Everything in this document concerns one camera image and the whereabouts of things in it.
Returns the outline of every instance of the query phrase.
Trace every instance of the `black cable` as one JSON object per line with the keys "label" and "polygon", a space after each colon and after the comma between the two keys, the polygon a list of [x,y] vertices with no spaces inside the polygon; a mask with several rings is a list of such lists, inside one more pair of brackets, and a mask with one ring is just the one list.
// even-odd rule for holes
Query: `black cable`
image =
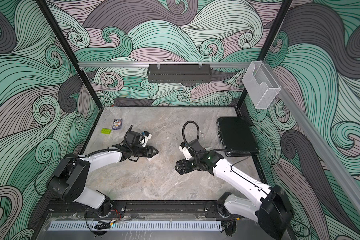
{"label": "black cable", "polygon": [[84,213],[84,219],[85,219],[85,224],[87,225],[87,228],[91,231],[91,233],[93,233],[94,235],[95,235],[95,237],[97,236],[97,234],[96,233],[94,233],[93,231],[92,231],[92,229],[88,226],[88,223],[87,223],[87,211],[85,211],[85,213]]}
{"label": "black cable", "polygon": [[[197,128],[197,138],[196,140],[198,141],[199,140],[199,134],[200,134],[200,130],[199,130],[199,126],[197,125],[196,122],[194,121],[187,121],[184,125],[183,125],[183,129],[182,129],[182,135],[183,135],[183,141],[185,143],[185,145],[187,147],[190,147],[189,143],[187,142],[187,139],[185,138],[185,127],[187,126],[188,123],[193,123],[196,128]],[[227,149],[212,149],[212,150],[209,150],[209,151],[196,151],[194,150],[193,148],[189,148],[188,150],[191,150],[192,152],[196,152],[196,153],[201,153],[201,154],[206,154],[206,153],[210,153],[210,152],[234,152],[234,153],[247,153],[247,154],[251,154],[251,152],[249,151],[239,151],[239,150],[227,150]]]}
{"label": "black cable", "polygon": [[117,145],[121,145],[123,142],[125,143],[125,145],[127,146],[127,148],[129,149],[129,152],[127,151],[123,151],[123,150],[120,150],[118,148],[107,148],[107,149],[100,149],[100,150],[96,150],[94,152],[91,152],[89,154],[87,154],[86,156],[91,156],[93,154],[97,154],[97,153],[100,153],[100,152],[121,152],[121,153],[125,153],[125,154],[133,154],[133,151],[132,151],[132,147],[129,145],[129,143],[127,142],[127,134],[129,132],[126,132],[125,135],[124,135],[124,138],[123,138],[123,141]]}
{"label": "black cable", "polygon": [[235,218],[233,218],[232,220],[230,220],[230,221],[228,221],[228,222],[222,223],[221,225],[226,225],[226,224],[228,224],[228,223],[231,223],[231,222],[234,222],[234,221],[238,221],[239,219],[240,219],[240,218],[235,217]]}
{"label": "black cable", "polygon": [[[281,220],[284,222],[283,216],[282,216],[281,212],[279,211],[278,207],[276,206],[275,202],[274,202],[273,200],[271,200],[271,202],[272,202],[272,204],[275,206],[276,210],[279,212]],[[298,220],[295,220],[295,219],[291,219],[291,221],[298,222],[298,223],[300,223],[301,225],[303,225],[304,227],[306,227],[306,228],[308,229],[308,234],[307,234],[307,235],[300,235],[300,234],[298,234],[297,232],[295,232],[295,231],[287,224],[287,228],[289,228],[295,235],[297,235],[298,237],[308,237],[309,235],[311,235],[311,229],[310,229],[307,225],[305,225],[304,223],[299,222]]]}
{"label": "black cable", "polygon": [[39,177],[39,175],[40,175],[49,165],[51,165],[51,164],[53,164],[53,163],[55,163],[55,162],[57,162],[57,161],[60,161],[60,160],[62,160],[62,159],[65,159],[65,158],[72,158],[72,157],[63,157],[63,158],[60,158],[60,159],[58,159],[58,160],[56,160],[56,161],[53,161],[53,162],[49,163],[47,166],[45,166],[42,170],[40,170],[40,172],[36,175],[35,181],[34,181],[34,184],[33,184],[33,187],[34,187],[35,192],[36,192],[37,194],[39,194],[40,196],[45,197],[45,198],[47,198],[47,199],[53,199],[53,200],[59,199],[59,198],[55,198],[55,197],[47,197],[47,196],[44,196],[43,194],[39,193],[39,191],[36,189],[36,180],[37,180],[37,178]]}
{"label": "black cable", "polygon": [[300,223],[301,225],[303,225],[304,227],[306,227],[308,229],[308,234],[307,235],[300,235],[300,234],[297,234],[297,232],[295,232],[289,225],[287,225],[287,227],[295,234],[297,235],[298,237],[308,237],[309,235],[311,235],[311,229],[305,225],[304,223],[302,222],[299,222],[298,220],[294,220],[294,219],[291,219],[291,221],[295,221],[295,222],[298,222]]}
{"label": "black cable", "polygon": [[183,134],[183,140],[185,142],[185,145],[190,147],[189,143],[185,139],[185,127],[187,126],[188,123],[193,123],[196,126],[196,129],[197,129],[197,138],[196,138],[196,140],[197,141],[199,141],[200,129],[199,129],[199,126],[197,125],[197,123],[194,122],[194,121],[187,121],[186,123],[184,123],[181,133]]}
{"label": "black cable", "polygon": [[232,165],[231,165],[231,170],[232,170],[232,167],[233,167],[235,164],[238,164],[239,162],[242,162],[242,161],[244,161],[244,160],[247,160],[249,157],[250,157],[250,156],[248,156],[248,157],[246,157],[245,159],[240,160],[240,161],[235,162],[234,164],[232,164]]}

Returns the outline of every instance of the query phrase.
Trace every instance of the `aluminum rail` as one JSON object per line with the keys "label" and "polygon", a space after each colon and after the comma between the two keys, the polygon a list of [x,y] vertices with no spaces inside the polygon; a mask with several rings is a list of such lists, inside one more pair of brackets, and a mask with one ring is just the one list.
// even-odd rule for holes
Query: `aluminum rail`
{"label": "aluminum rail", "polygon": [[132,61],[85,61],[78,62],[80,68],[148,68],[150,64],[197,64],[210,65],[211,68],[248,68],[250,62],[132,62]]}

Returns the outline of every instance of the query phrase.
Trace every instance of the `gray marble surface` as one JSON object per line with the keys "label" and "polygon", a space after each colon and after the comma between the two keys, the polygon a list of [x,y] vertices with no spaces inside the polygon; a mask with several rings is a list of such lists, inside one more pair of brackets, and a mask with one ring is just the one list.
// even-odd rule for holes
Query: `gray marble surface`
{"label": "gray marble surface", "polygon": [[[148,161],[140,158],[110,164],[97,169],[87,178],[86,185],[99,190],[114,200],[217,200],[225,191],[243,196],[224,180],[208,172],[193,171],[179,175],[174,166],[184,159],[178,146],[182,140],[182,126],[188,120],[200,127],[199,142],[203,147],[221,148],[216,120],[235,116],[234,108],[105,108],[85,153],[111,147],[122,141],[130,125],[136,132],[148,131],[152,138],[148,145],[159,151],[159,156]],[[122,118],[122,129],[102,134],[102,128],[112,128],[113,120]],[[188,124],[186,138],[196,138],[196,127]],[[244,157],[227,158],[231,163]],[[259,180],[251,158],[236,164],[240,170]]]}

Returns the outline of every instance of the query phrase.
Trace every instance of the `black metal frame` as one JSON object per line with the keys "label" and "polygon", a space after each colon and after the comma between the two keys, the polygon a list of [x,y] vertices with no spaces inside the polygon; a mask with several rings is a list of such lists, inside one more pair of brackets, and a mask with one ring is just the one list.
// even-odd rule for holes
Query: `black metal frame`
{"label": "black metal frame", "polygon": [[[279,12],[276,15],[276,18],[273,20],[273,24],[271,26],[271,29],[269,31],[269,34],[267,38],[265,39],[264,45],[261,48],[261,51],[259,53],[259,56],[257,57],[256,61],[262,61],[265,60],[265,57],[267,56],[267,53],[273,44],[274,39],[276,38],[279,29],[281,27],[281,24],[283,23],[283,20],[285,18],[285,15],[287,15],[287,12],[289,10],[289,7],[291,6],[293,0],[283,0]],[[239,101],[237,102],[237,105],[235,107],[237,116],[241,117],[240,108],[244,103],[245,97],[247,96],[248,91],[246,89],[243,90]]]}
{"label": "black metal frame", "polygon": [[72,65],[74,66],[77,74],[79,75],[81,81],[84,83],[86,88],[88,89],[90,95],[92,96],[93,100],[95,101],[97,107],[99,109],[102,109],[103,106],[100,102],[99,97],[97,96],[95,90],[93,89],[91,82],[89,81],[86,73],[80,69],[78,60],[76,58],[76,55],[72,51],[71,47],[68,44],[67,39],[64,37],[64,34],[61,31],[61,28],[58,25],[58,22],[56,21],[55,17],[53,17],[53,14],[51,10],[49,9],[47,2],[45,0],[35,0],[37,5],[39,6],[41,12],[43,13],[45,19],[47,20],[49,26],[51,27],[52,31],[56,35],[56,38],[60,42],[63,50],[65,51],[66,55],[68,56],[69,60],[71,61]]}
{"label": "black metal frame", "polygon": [[[40,10],[42,11],[44,17],[46,18],[46,20],[48,21],[50,27],[52,28],[54,34],[56,35],[58,41],[61,43],[64,51],[66,52],[69,60],[71,61],[71,63],[73,64],[73,66],[75,67],[75,70],[77,71],[77,74],[79,75],[79,77],[81,78],[81,80],[83,81],[84,85],[86,86],[86,88],[88,89],[89,93],[91,94],[92,98],[94,99],[97,107],[99,108],[99,113],[95,119],[95,122],[92,125],[92,128],[88,134],[88,137],[83,145],[83,148],[80,151],[80,154],[84,153],[84,150],[88,144],[89,139],[91,138],[91,135],[94,132],[94,129],[96,127],[96,124],[102,114],[103,108],[104,106],[102,106],[99,97],[97,96],[95,90],[93,89],[91,82],[89,81],[87,75],[85,74],[85,72],[83,70],[80,69],[79,65],[78,65],[78,60],[75,56],[75,54],[73,53],[73,51],[71,50],[66,38],[64,37],[60,27],[58,26],[58,23],[56,21],[56,19],[53,17],[52,12],[50,11],[47,3],[45,0],[35,0],[36,3],[38,4]],[[281,4],[281,7],[279,9],[279,12],[274,20],[274,23],[271,27],[271,30],[266,38],[266,41],[264,43],[264,46],[262,48],[262,50],[259,53],[258,56],[258,61],[260,60],[264,60],[266,57],[267,52],[269,51],[269,48],[271,47],[271,44],[273,43],[275,37],[278,34],[279,28],[283,22],[283,19],[290,7],[292,3],[292,0],[284,0]],[[235,108],[236,114],[237,116],[242,116],[240,113],[240,108],[244,103],[244,100],[247,96],[247,90],[243,89],[243,92],[237,102],[237,104],[234,106],[145,106],[145,105],[135,105],[135,106],[117,106],[117,107],[156,107],[156,108],[166,108],[166,107],[171,107],[171,108]],[[267,183],[266,179],[265,179],[265,175],[264,172],[261,168],[261,165],[259,163],[259,160],[257,158],[257,155],[252,156],[254,164],[256,166],[256,170],[258,171],[260,180],[264,183]],[[216,218],[216,220],[221,220],[224,222],[227,222],[229,220],[231,220],[231,218],[227,219],[227,218],[221,218],[220,215],[218,215],[217,209],[215,210],[213,207],[211,211],[206,212],[205,208],[207,204],[212,204],[212,206],[216,205],[216,201],[215,200],[195,200],[195,201],[169,201],[169,200],[155,200],[155,201],[143,201],[143,200],[132,200],[132,201],[115,201],[112,200],[111,201],[112,204],[114,205],[114,207],[120,212],[122,213],[122,217],[124,217],[125,215],[129,215],[129,216],[136,216],[136,215],[140,215],[141,214],[154,214],[154,213],[166,213],[166,214],[171,214],[171,213],[189,213],[189,214],[195,214],[196,217],[200,216],[200,217],[212,217],[212,218]],[[48,214],[49,213],[64,213],[64,214],[74,214],[76,212],[85,212],[87,209],[84,205],[79,204],[79,203],[75,203],[75,202],[71,202],[71,203],[67,203],[64,202],[62,200],[51,200],[48,204],[48,206],[46,207],[46,210],[44,211],[42,218],[39,221],[38,227],[35,229],[35,232],[32,236],[32,240],[36,239],[42,226],[44,221],[47,219]],[[292,234],[292,232],[287,229],[289,232],[289,235],[291,236],[291,238],[294,238],[294,235]]]}
{"label": "black metal frame", "polygon": [[95,121],[92,124],[91,130],[88,133],[87,139],[85,140],[84,145],[79,152],[79,155],[84,154],[84,151],[87,148],[88,142],[91,139],[93,132],[95,131],[97,122],[99,121],[102,113],[103,113],[103,109],[100,109],[99,112],[97,113],[97,117],[96,117]]}

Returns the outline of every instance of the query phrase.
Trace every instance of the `green object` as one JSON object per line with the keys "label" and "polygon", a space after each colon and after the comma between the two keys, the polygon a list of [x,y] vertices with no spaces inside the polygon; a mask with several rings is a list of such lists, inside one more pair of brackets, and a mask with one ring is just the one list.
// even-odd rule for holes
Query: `green object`
{"label": "green object", "polygon": [[111,132],[111,129],[109,129],[109,128],[103,128],[103,129],[101,129],[101,133],[110,134],[110,132]]}

